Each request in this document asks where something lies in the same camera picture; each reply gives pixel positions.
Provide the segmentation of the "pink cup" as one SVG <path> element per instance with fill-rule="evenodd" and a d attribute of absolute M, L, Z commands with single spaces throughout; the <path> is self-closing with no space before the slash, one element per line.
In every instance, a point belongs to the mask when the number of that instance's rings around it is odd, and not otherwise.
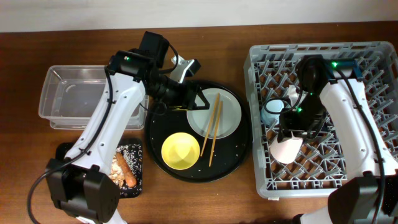
<path fill-rule="evenodd" d="M 280 163 L 292 163 L 303 144 L 303 139 L 295 136 L 288 136 L 284 141 L 278 143 L 277 137 L 271 142 L 269 151 L 271 156 Z"/>

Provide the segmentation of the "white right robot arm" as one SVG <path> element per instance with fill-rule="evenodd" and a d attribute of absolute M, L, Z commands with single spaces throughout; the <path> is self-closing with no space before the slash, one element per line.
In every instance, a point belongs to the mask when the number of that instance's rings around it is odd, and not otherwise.
<path fill-rule="evenodd" d="M 348 181 L 328 196 L 327 206 L 293 217 L 293 223 L 397 223 L 397 161 L 389 152 L 366 99 L 353 59 L 306 55 L 295 72 L 301 91 L 279 116 L 269 150 L 275 160 L 294 161 L 311 132 L 329 115 L 343 151 Z"/>

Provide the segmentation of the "orange carrot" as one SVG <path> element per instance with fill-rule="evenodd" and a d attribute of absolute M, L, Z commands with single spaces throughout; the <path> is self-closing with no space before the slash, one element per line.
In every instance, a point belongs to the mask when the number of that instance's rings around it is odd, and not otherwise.
<path fill-rule="evenodd" d="M 124 175 L 124 179 L 126 181 L 126 185 L 128 187 L 135 187 L 137 184 L 137 180 L 135 175 L 132 173 L 132 171 L 130 170 L 127 162 L 125 161 L 123 155 L 121 153 L 116 153 L 116 159 L 118 162 L 119 167 L 121 168 L 123 175 Z"/>

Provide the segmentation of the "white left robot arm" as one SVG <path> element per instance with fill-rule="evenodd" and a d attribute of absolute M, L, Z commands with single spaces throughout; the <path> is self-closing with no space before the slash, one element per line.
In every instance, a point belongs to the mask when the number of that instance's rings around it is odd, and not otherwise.
<path fill-rule="evenodd" d="M 83 223 L 124 223 L 117 207 L 119 187 L 109 178 L 116 148 L 132 112 L 146 95 L 174 110 L 207 110 L 201 88 L 185 77 L 199 69 L 198 60 L 176 58 L 171 76 L 161 68 L 165 55 L 148 50 L 120 50 L 105 66 L 106 87 L 84 132 L 62 160 L 45 170 L 57 209 Z"/>

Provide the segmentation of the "blue cup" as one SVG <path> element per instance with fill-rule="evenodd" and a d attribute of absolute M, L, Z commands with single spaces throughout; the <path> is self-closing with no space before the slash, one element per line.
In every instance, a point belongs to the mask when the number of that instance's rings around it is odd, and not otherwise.
<path fill-rule="evenodd" d="M 290 104 L 288 99 L 271 99 L 261 109 L 261 121 L 269 128 L 274 123 L 279 124 L 279 113 Z"/>

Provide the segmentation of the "yellow bowl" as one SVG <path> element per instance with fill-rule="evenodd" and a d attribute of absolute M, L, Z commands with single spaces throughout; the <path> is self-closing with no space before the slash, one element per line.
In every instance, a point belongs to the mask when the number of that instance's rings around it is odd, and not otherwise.
<path fill-rule="evenodd" d="M 175 170 L 191 168 L 200 156 L 201 147 L 188 133 L 171 134 L 163 142 L 161 156 L 165 164 Z"/>

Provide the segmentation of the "wooden chopstick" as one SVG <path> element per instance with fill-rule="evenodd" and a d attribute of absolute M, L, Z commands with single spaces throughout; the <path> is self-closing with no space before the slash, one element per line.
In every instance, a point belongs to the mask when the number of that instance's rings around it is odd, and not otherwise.
<path fill-rule="evenodd" d="M 213 141 L 212 141 L 212 145 L 211 145 L 211 154 L 210 154 L 208 167 L 211 167 L 212 161 L 213 161 L 213 154 L 215 151 L 215 144 L 216 144 L 216 139 L 217 139 L 217 134 L 218 134 L 218 127 L 219 127 L 219 123 L 220 123 L 222 107 L 223 107 L 223 101 L 220 101 L 219 106 L 218 106 L 218 111 L 217 111 L 216 126 L 215 126 L 215 132 L 214 132 Z"/>
<path fill-rule="evenodd" d="M 205 139 L 204 139 L 204 142 L 203 142 L 203 145 L 202 145 L 200 157 L 203 156 L 203 153 L 204 153 L 204 150 L 205 150 L 205 145 L 206 145 L 208 136 L 209 136 L 210 131 L 211 131 L 212 123 L 213 123 L 213 120 L 214 120 L 214 117 L 215 117 L 215 113 L 216 113 L 216 109 L 218 107 L 219 101 L 220 101 L 220 94 L 217 93 L 216 100 L 215 100 L 215 103 L 213 105 L 213 111 L 212 111 L 212 114 L 210 116 L 210 120 L 209 120 L 209 123 L 208 123 L 208 128 L 207 128 L 207 131 L 206 131 L 206 134 L 205 134 Z"/>

